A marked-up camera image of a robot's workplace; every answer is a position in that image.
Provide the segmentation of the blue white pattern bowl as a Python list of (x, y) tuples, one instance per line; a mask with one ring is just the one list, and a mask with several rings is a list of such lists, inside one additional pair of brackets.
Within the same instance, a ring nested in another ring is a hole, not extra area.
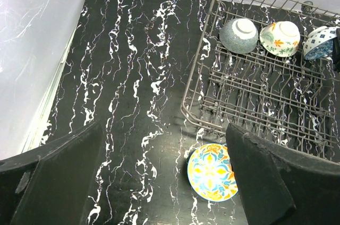
[(329, 57), (333, 53), (333, 41), (339, 27), (321, 26), (313, 30), (303, 43), (303, 58), (315, 60)]

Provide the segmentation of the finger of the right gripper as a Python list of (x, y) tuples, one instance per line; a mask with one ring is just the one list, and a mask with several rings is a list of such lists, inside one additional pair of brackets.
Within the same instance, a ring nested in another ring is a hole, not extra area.
[(332, 61), (335, 72), (340, 72), (340, 29), (336, 29), (336, 37), (332, 39), (333, 42), (333, 52), (332, 52)]

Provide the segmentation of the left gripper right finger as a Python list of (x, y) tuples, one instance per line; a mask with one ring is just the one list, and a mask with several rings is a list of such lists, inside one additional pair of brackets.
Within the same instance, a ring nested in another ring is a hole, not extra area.
[(248, 224), (339, 224), (339, 164), (233, 123), (225, 137)]

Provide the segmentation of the orange flower green leaf bowl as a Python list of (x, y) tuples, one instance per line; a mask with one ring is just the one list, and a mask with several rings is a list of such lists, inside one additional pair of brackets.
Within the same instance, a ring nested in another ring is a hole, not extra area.
[(278, 57), (293, 56), (298, 51), (300, 38), (297, 25), (290, 21), (274, 22), (259, 34), (264, 49)]

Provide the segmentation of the grey speckled bowl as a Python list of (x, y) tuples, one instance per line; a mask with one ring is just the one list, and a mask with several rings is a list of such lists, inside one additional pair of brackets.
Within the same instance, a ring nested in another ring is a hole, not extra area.
[(252, 52), (256, 48), (258, 38), (255, 24), (244, 18), (228, 21), (219, 31), (219, 40), (222, 45), (235, 54)]

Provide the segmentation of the grey wire dish rack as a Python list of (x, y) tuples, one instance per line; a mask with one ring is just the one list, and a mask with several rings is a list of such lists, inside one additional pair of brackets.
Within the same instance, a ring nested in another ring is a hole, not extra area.
[(339, 162), (339, 74), (329, 58), (288, 58), (257, 44), (238, 55), (219, 41), (220, 28), (236, 18), (258, 29), (291, 21), (301, 39), (317, 27), (339, 26), (339, 13), (297, 0), (211, 0), (181, 113), (218, 136), (235, 123), (277, 144)]

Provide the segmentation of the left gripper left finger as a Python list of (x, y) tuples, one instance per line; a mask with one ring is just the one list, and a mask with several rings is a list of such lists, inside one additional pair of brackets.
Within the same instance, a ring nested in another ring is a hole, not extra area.
[(92, 122), (1, 160), (1, 224), (84, 224), (103, 141), (101, 123)]

